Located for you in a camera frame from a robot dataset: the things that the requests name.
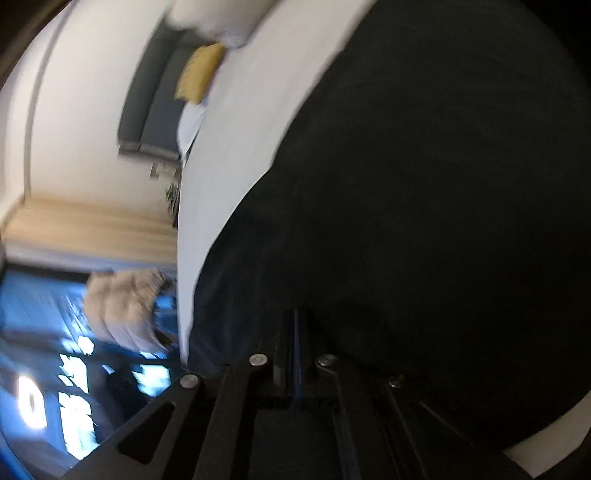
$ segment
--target bolt head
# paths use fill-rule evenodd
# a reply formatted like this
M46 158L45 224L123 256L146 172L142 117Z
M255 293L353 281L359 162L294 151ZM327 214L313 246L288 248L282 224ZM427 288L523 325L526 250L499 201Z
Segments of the bolt head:
M255 353L248 359L248 361L253 367L262 367L269 361L269 359L264 353Z
M402 388L404 386L404 375L398 375L397 377L392 377L388 380L388 385L392 388Z
M195 388L199 385L199 377L193 374L185 375L181 377L180 384L183 388Z
M332 353L325 353L318 357L318 364L321 367L330 367L332 364L336 362L336 356Z

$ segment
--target black metal frame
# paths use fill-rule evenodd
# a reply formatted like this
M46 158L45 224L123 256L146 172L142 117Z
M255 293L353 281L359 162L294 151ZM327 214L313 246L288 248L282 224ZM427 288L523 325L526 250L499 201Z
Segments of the black metal frame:
M221 380L186 375L64 479L245 479L257 410L294 406L332 410L346 480L531 478L416 382L325 355L313 327L305 312L287 312L263 357L230 366Z

